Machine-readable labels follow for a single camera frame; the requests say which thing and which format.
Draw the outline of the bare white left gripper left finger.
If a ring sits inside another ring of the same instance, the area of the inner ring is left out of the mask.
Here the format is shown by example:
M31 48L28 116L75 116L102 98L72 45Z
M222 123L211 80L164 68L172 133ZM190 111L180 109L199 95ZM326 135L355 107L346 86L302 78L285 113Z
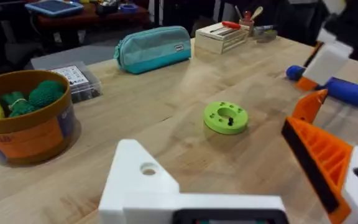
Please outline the bare white left gripper left finger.
M135 139L118 142L98 207L101 223L125 223L124 197L180 192L178 182Z

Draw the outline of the white orange left gripper right finger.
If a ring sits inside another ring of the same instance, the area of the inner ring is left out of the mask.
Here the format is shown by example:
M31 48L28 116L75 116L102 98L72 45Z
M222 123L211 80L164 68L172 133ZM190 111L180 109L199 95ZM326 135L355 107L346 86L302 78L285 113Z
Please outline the white orange left gripper right finger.
M282 136L331 223L358 223L358 145L306 121L287 117Z

